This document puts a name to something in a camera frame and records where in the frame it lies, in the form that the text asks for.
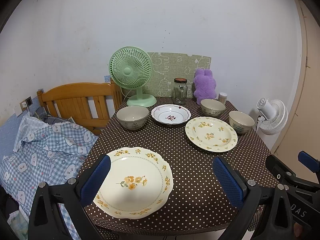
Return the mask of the beige ceramic bowl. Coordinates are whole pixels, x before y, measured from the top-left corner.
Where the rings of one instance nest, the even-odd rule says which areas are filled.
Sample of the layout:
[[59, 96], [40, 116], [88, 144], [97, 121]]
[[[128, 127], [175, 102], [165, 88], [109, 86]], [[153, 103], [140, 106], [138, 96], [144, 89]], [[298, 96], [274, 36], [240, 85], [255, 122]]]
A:
[[226, 107], [223, 103], [214, 99], [203, 99], [201, 100], [201, 110], [205, 116], [218, 118], [224, 111]]
[[121, 126], [132, 131], [142, 128], [149, 116], [149, 110], [143, 106], [127, 106], [116, 113]]
[[230, 111], [229, 124], [236, 133], [245, 134], [255, 125], [255, 121], [243, 112]]

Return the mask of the wooden bed headboard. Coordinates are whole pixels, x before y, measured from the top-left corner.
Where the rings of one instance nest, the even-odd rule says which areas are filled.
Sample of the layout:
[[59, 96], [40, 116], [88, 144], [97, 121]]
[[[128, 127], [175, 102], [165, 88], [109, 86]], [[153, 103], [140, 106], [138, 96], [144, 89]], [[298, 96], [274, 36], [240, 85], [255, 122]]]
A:
[[54, 117], [72, 118], [76, 124], [100, 135], [110, 121], [106, 99], [110, 96], [114, 109], [123, 102], [121, 88], [114, 81], [110, 83], [70, 83], [37, 91], [40, 106]]

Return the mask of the glass jar black lid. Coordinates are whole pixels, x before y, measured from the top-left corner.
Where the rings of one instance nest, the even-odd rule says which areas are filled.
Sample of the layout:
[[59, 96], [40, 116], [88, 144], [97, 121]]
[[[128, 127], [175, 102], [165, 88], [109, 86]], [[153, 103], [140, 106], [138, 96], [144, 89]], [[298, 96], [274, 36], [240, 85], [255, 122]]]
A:
[[174, 88], [172, 91], [172, 100], [176, 105], [183, 105], [187, 98], [187, 79], [175, 78]]

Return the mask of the white red-pattern deep plate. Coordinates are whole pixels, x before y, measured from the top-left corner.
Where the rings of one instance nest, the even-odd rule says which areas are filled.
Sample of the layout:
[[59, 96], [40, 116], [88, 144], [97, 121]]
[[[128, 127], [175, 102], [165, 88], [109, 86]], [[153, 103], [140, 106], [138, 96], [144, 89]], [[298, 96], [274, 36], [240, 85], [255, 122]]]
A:
[[153, 108], [151, 116], [161, 124], [180, 125], [191, 118], [191, 112], [180, 105], [166, 104]]

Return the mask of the brown polka-dot tablecloth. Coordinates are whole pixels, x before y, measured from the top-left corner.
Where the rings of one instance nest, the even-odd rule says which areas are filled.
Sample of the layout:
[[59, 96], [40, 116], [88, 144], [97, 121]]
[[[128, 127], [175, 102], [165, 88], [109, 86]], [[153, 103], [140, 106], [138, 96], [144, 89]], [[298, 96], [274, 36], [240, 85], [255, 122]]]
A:
[[[101, 154], [122, 147], [142, 146], [159, 153], [171, 167], [174, 188], [166, 204], [148, 217], [117, 219], [94, 203], [85, 208], [97, 226], [137, 235], [188, 235], [225, 229], [236, 215], [215, 179], [212, 162], [216, 153], [198, 148], [185, 134], [185, 125], [167, 126], [148, 118], [145, 126], [129, 131], [114, 115], [90, 150], [80, 173], [92, 166]], [[265, 167], [271, 152], [252, 129], [238, 136], [238, 143], [223, 157], [246, 179], [274, 187], [276, 180]]]

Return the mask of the white standing fan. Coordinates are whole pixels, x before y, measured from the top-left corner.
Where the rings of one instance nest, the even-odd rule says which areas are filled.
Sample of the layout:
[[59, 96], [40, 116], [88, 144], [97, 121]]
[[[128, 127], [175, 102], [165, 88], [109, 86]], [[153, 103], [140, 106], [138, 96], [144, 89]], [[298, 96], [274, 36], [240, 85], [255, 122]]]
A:
[[265, 135], [278, 134], [285, 127], [288, 111], [281, 100], [261, 98], [256, 107], [265, 118], [260, 124], [260, 129]]

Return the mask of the cream yellow-flower round plate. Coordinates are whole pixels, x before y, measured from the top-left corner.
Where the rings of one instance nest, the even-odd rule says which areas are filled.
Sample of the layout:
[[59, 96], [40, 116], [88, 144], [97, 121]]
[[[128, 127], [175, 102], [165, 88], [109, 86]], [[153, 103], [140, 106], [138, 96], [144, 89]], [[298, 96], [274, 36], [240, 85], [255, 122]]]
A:
[[236, 131], [217, 118], [193, 118], [187, 122], [185, 133], [193, 144], [209, 152], [227, 152], [238, 143]]

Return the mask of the green desk fan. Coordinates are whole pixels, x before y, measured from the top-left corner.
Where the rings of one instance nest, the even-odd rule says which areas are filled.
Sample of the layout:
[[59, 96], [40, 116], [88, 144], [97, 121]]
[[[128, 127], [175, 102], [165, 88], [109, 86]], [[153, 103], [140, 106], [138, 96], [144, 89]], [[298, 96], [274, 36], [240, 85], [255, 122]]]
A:
[[120, 48], [111, 56], [108, 68], [119, 87], [136, 91], [128, 98], [128, 106], [151, 107], [156, 104], [153, 95], [143, 93], [143, 86], [150, 81], [153, 70], [151, 58], [145, 51], [137, 47]]

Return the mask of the blue checkered blanket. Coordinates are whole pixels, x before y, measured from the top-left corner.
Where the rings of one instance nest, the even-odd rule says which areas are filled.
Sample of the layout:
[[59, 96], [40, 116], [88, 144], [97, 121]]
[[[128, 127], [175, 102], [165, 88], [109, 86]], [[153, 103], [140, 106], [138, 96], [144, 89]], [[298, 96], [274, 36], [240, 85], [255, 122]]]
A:
[[71, 122], [49, 125], [29, 115], [22, 118], [13, 152], [1, 160], [1, 185], [25, 219], [39, 183], [60, 185], [75, 178], [97, 138]]

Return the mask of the toothpick container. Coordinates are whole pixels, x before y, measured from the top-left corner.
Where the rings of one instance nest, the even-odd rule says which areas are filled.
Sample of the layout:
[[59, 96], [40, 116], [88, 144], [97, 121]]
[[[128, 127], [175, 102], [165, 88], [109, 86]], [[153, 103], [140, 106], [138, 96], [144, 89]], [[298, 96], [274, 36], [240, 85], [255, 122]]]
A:
[[227, 94], [223, 93], [223, 92], [220, 92], [219, 96], [218, 96], [218, 101], [223, 103], [223, 104], [225, 104], [226, 101], [227, 101]]

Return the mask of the green patterned wall mat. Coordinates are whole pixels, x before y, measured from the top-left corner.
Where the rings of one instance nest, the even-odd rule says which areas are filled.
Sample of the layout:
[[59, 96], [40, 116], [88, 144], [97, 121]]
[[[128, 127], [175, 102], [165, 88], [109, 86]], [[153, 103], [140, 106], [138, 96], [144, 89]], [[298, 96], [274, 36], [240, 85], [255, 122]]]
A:
[[143, 92], [159, 97], [171, 97], [175, 78], [187, 80], [187, 97], [193, 97], [193, 80], [197, 69], [209, 69], [211, 57], [181, 53], [151, 52], [152, 76]]

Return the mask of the wall power socket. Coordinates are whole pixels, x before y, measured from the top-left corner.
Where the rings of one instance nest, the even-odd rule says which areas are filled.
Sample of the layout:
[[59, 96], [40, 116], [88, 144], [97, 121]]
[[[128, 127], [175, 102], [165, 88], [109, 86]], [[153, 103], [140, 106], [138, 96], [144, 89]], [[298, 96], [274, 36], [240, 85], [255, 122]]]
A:
[[29, 107], [33, 104], [32, 98], [28, 97], [20, 103], [22, 111], [29, 110]]

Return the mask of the cream yellow-flower scalloped plate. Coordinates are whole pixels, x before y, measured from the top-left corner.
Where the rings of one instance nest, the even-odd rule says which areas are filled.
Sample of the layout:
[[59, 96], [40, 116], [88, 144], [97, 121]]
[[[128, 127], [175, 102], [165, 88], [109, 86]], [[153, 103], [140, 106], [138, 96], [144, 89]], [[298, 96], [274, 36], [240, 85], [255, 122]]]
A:
[[161, 209], [174, 187], [169, 163], [142, 147], [107, 154], [111, 168], [93, 203], [117, 219], [141, 219]]

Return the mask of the beige door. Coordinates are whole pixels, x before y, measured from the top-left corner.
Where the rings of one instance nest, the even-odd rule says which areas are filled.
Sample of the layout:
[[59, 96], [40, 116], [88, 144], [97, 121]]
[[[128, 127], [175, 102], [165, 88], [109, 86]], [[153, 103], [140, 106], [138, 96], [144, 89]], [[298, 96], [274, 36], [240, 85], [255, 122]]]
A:
[[302, 60], [296, 94], [285, 128], [271, 152], [299, 178], [317, 177], [298, 161], [300, 151], [319, 159], [319, 25], [302, 0], [295, 0], [302, 34]]

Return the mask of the purple plush toy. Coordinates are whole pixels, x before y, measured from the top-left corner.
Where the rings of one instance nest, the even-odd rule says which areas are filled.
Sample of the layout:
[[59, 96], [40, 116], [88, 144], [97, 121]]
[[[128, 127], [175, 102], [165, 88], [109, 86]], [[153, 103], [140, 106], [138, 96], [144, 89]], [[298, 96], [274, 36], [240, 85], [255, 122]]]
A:
[[210, 69], [198, 68], [194, 77], [194, 96], [198, 105], [203, 99], [216, 99], [216, 81]]

